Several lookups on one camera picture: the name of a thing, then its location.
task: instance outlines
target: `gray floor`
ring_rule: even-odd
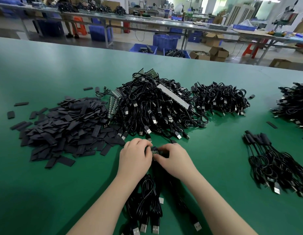
[[[41,42],[49,42],[49,43],[58,43],[58,44],[68,44],[68,45],[77,45],[77,46],[85,46],[85,47],[97,47],[97,48],[106,48],[105,42],[96,42],[91,41],[90,35],[81,36],[80,39],[66,39],[65,37],[62,38],[52,38],[52,37],[41,37],[37,34],[35,27],[31,20],[25,20],[26,28],[29,31],[29,39],[33,41],[41,41]],[[62,23],[64,32],[67,33],[67,29]],[[152,45],[153,42],[153,33],[152,32],[145,32],[145,31],[131,31],[129,34],[122,33],[122,34],[114,34],[114,43],[111,49],[116,50],[123,50],[129,51],[130,48],[135,43],[143,43],[143,44],[150,44]],[[0,17],[0,37],[5,38],[13,38],[13,39],[27,39],[24,32],[24,28],[21,24],[19,19],[12,19],[12,18],[5,18]],[[179,39],[177,48],[181,47],[182,39]],[[244,50],[246,49],[247,45],[243,44],[235,44],[235,43],[227,43],[223,41],[221,47],[228,50],[230,55],[227,58],[226,62],[229,63],[241,63],[241,64],[253,64],[255,61],[259,59],[262,55],[263,50],[259,50],[255,59],[251,59],[248,62],[248,55],[242,57]],[[210,47],[206,46],[203,43],[192,43],[188,42],[187,44],[187,51],[191,52],[193,50],[200,50],[200,51],[209,51]],[[270,49],[267,54],[265,55],[263,61],[260,63],[261,66],[269,66],[271,61],[274,58],[278,59],[287,59],[292,62],[290,69],[293,70],[300,70],[303,71],[303,54],[295,51],[293,49]]]

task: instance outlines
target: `person's right hand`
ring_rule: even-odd
[[[192,159],[177,143],[168,143],[158,148],[159,151],[169,152],[169,158],[164,158],[159,154],[154,154],[154,159],[171,175],[181,181],[185,181],[187,176],[197,172]]]

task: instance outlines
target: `green tabletop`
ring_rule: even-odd
[[[178,142],[256,232],[303,234],[303,198],[291,191],[278,195],[258,188],[250,177],[248,152],[241,139],[245,130],[266,133],[275,148],[290,153],[303,166],[303,131],[273,118],[269,111],[281,96],[278,86],[302,83],[303,72],[5,38],[0,38],[0,234],[65,234],[110,184],[121,150],[115,146],[105,157],[97,152],[78,158],[71,168],[57,164],[46,170],[46,161],[29,163],[31,148],[20,147],[18,132],[9,127],[28,120],[31,111],[55,107],[64,95],[94,96],[84,87],[115,89],[131,81],[132,73],[142,67],[154,68],[161,78],[175,79],[187,88],[197,81],[206,85],[215,81],[256,95],[246,117],[215,115],[206,128],[192,128],[190,139]],[[27,101],[27,106],[13,107]],[[8,120],[10,110],[16,117]],[[167,143],[155,135],[152,142],[155,146]],[[162,196],[160,234],[211,233],[191,195],[185,202],[198,216],[200,232],[176,210],[167,191]],[[125,221],[121,214],[114,234],[120,234]]]

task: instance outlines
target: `red plastic stool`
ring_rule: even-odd
[[[81,21],[81,22],[83,22],[83,18],[82,17],[75,16],[73,19],[75,21]],[[75,23],[75,25],[76,25],[77,32],[81,33],[82,35],[87,35],[87,31],[86,31],[85,25],[80,24],[80,28],[77,26],[77,23]]]
[[[244,51],[244,53],[242,54],[242,56],[245,56],[246,54],[251,54],[251,53],[252,53],[252,51],[253,51],[253,49],[251,49],[251,46],[252,46],[252,45],[254,45],[254,44],[250,43],[250,44],[248,45],[248,47],[245,49],[245,51]],[[256,49],[255,49],[255,51],[254,51],[254,53],[253,53],[253,55],[252,55],[252,57],[251,57],[252,59],[255,58],[258,49],[259,49],[259,47],[257,46]]]
[[[123,27],[124,28],[129,28],[130,27],[130,22],[123,22]],[[123,32],[124,33],[130,33],[131,30],[130,29],[124,29]]]

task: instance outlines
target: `person's left hand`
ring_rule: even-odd
[[[132,141],[126,142],[120,152],[117,176],[132,181],[136,186],[151,165],[151,146],[151,142],[141,138],[134,138]]]

